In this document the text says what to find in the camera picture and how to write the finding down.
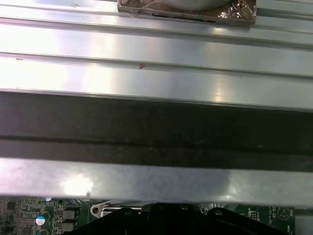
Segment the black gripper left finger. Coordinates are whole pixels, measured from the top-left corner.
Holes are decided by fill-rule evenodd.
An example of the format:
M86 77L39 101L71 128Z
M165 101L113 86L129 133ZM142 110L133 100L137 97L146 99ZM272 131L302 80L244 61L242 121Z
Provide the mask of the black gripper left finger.
M70 232L71 235L168 235L175 204L151 204L148 211L120 208Z

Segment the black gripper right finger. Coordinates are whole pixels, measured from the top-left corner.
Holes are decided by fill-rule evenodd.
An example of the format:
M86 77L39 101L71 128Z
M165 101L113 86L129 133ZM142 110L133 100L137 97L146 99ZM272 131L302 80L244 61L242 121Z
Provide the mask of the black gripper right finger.
M179 235L294 235L294 208L175 204Z

